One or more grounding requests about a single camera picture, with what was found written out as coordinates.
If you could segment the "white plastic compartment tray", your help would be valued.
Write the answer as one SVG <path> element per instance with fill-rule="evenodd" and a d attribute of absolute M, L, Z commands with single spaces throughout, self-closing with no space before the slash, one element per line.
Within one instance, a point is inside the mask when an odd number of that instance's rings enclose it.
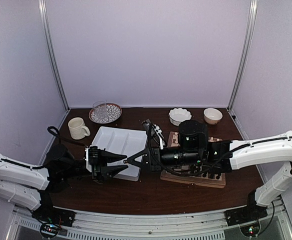
<path fill-rule="evenodd" d="M 146 131 L 125 128 L 101 126 L 97 131 L 90 146 L 97 146 L 108 152 L 127 155 L 130 157 L 145 149 L 147 142 Z M 114 178 L 137 182 L 140 176 L 140 168 L 126 164 L 127 169 L 118 173 Z"/>

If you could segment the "dark knight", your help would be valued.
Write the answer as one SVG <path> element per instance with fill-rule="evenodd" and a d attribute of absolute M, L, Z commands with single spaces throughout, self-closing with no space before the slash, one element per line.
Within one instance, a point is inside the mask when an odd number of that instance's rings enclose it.
<path fill-rule="evenodd" d="M 209 178 L 210 179 L 214 179 L 215 178 L 215 175 L 211 173 L 211 174 L 209 174 Z"/>

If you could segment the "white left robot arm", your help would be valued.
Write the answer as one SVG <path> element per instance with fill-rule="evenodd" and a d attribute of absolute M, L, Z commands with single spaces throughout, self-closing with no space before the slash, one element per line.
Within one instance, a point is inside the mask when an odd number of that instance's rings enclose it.
<path fill-rule="evenodd" d="M 125 159 L 126 155 L 96 146 L 87 148 L 83 160 L 76 160 L 63 144 L 53 146 L 46 157 L 46 164 L 32 165 L 0 154 L 0 197 L 38 212 L 47 222 L 53 222 L 58 217 L 50 194 L 66 189 L 68 179 L 92 177 L 97 182 L 103 182 L 128 168 L 126 164 L 112 165 Z"/>

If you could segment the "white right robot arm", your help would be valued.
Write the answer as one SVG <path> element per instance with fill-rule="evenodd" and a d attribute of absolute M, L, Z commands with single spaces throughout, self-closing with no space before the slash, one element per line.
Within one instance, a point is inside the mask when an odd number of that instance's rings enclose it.
<path fill-rule="evenodd" d="M 196 120 L 186 120 L 178 126 L 178 146 L 159 147 L 150 144 L 160 129 L 144 121 L 147 129 L 147 147 L 129 157 L 126 163 L 142 167 L 136 158 L 148 155 L 151 171 L 161 171 L 178 177 L 197 177 L 214 174 L 220 176 L 252 165 L 283 162 L 283 167 L 263 186 L 249 194 L 248 205 L 242 217 L 252 221 L 277 196 L 292 186 L 292 130 L 273 137 L 255 140 L 221 140 L 210 142 L 208 127 Z"/>

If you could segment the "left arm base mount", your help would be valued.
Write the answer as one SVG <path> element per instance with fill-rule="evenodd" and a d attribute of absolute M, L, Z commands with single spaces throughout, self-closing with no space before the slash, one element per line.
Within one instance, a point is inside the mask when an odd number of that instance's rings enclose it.
<path fill-rule="evenodd" d="M 72 227 L 75 218 L 74 211 L 54 207 L 51 197 L 47 192 L 39 191 L 39 195 L 40 206 L 36 210 L 31 210 L 32 217 L 42 222 Z"/>

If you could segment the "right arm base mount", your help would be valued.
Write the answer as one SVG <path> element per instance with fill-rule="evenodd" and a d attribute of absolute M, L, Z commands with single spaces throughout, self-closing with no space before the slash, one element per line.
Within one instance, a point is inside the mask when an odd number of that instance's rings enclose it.
<path fill-rule="evenodd" d="M 253 190 L 248 194 L 246 206 L 225 211 L 228 226 L 256 221 L 268 215 L 267 207 L 257 205 L 255 193 L 256 190 Z"/>

